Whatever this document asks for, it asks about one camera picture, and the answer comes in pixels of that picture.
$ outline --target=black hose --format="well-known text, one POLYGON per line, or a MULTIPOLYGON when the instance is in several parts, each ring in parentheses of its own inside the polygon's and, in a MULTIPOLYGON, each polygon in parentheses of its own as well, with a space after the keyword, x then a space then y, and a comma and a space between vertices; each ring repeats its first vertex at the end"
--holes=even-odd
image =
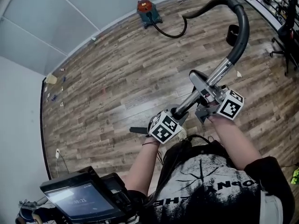
POLYGON ((147 17, 150 19, 151 23, 153 24, 153 26, 155 27, 155 29, 157 29, 160 33, 162 33, 163 35, 167 36, 167 37, 170 37, 170 38, 179 38, 181 37, 182 35, 184 35, 186 29, 187 29, 187 19, 183 16, 183 19, 184 19, 184 29, 183 31, 178 34, 178 35, 169 35, 167 33, 165 33, 164 31, 162 31, 156 24, 155 22, 153 21, 153 18, 152 18, 152 15, 151 15, 151 12, 149 13, 146 13, 147 17))
POLYGON ((169 35, 162 31, 153 21, 151 12, 148 12, 146 15, 150 19, 153 26, 163 35, 170 37, 170 38, 179 38, 182 35, 184 35, 186 29, 187 29, 187 19, 192 19, 199 17, 200 15, 206 13, 207 11, 211 10, 217 5, 226 5, 228 6, 236 15, 239 22, 239 34, 237 41, 233 47, 233 49, 230 51, 229 55, 227 56, 227 59, 232 63, 235 64, 241 55, 243 54, 248 39, 249 39, 249 22, 248 17, 244 11, 243 6, 237 1, 237 0, 211 0, 209 1, 205 6, 203 6, 200 10, 197 12, 191 14, 191 15, 183 15, 184 19, 184 29, 179 35, 169 35))

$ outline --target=white wall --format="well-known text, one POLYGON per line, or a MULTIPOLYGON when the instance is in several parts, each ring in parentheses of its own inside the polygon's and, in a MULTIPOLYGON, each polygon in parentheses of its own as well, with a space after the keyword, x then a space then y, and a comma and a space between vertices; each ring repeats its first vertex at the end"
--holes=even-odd
POLYGON ((43 196, 48 180, 39 110, 44 76, 0 56, 0 223, 13 224, 18 202, 43 196))

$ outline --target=wooden floor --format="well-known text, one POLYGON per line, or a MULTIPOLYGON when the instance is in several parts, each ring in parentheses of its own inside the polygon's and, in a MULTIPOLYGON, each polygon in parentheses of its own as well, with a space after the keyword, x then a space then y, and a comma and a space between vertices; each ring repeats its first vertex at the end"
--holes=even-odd
MULTIPOLYGON (((166 9, 160 11, 164 20, 160 28, 171 34, 180 33, 181 15, 201 8, 208 1, 189 0, 168 9, 177 4, 176 0, 158 4, 158 10, 166 9)), ((276 157, 281 166, 292 165, 299 161, 298 76, 285 77, 281 55, 268 56, 273 50, 271 38, 276 33, 259 13, 242 3, 250 22, 249 43, 221 84, 245 97, 245 106, 236 123, 262 155, 276 157)), ((144 139, 130 133, 129 127, 146 126, 167 104, 181 103, 192 91, 189 71, 212 72, 231 50, 225 38, 228 26, 236 23, 236 16, 220 6, 190 20, 186 34, 171 39, 153 27, 144 29, 138 15, 133 15, 78 52, 62 66, 65 71, 55 72, 58 83, 48 85, 44 94, 44 140, 52 177, 57 177, 55 151, 59 148, 70 171, 92 165, 99 175, 117 172, 125 178, 144 139), (57 95, 55 101, 46 102, 49 92, 50 98, 57 95)), ((189 134, 217 138, 211 124, 202 126, 194 110, 185 128, 189 134)), ((161 146, 162 153, 177 141, 174 138, 161 146)), ((290 181, 295 167, 282 169, 290 181)), ((151 191, 160 170, 157 162, 151 191)), ((61 159, 58 159, 58 172, 66 173, 61 159)), ((299 186, 291 188, 296 197, 296 220, 299 186)))

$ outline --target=vacuum cleaner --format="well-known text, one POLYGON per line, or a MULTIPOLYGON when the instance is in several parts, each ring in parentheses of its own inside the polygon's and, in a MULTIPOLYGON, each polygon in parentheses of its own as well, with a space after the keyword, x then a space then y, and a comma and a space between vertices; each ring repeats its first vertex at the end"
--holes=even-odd
POLYGON ((210 115, 222 115, 234 120, 244 105, 244 97, 227 85, 218 86, 217 83, 228 73, 243 54, 249 39, 249 21, 243 6, 237 0, 211 0, 200 10, 182 16, 184 29, 178 35, 170 35, 162 31, 157 25, 161 22, 156 6, 148 0, 138 2, 137 11, 143 22, 152 24, 161 34, 170 38, 179 38, 187 29, 187 20, 199 17, 217 5, 228 6, 238 18, 239 32, 233 49, 216 69, 207 76, 192 70, 189 78, 194 85, 192 93, 180 105, 168 105, 149 121, 148 127, 131 127, 130 132, 147 134, 155 137, 161 143, 166 143, 182 130, 182 124, 187 119, 188 110, 197 104, 195 115, 204 124, 210 115))

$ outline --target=debris on floor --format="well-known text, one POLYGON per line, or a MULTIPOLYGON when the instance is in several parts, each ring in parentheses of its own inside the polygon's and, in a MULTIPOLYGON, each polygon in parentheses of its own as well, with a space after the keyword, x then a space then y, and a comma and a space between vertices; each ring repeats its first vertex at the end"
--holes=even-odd
POLYGON ((57 98, 57 95, 53 95, 51 100, 54 101, 54 100, 56 100, 56 98, 57 98))
POLYGON ((49 75, 47 75, 45 82, 47 84, 56 84, 57 82, 57 77, 52 75, 51 73, 49 75))

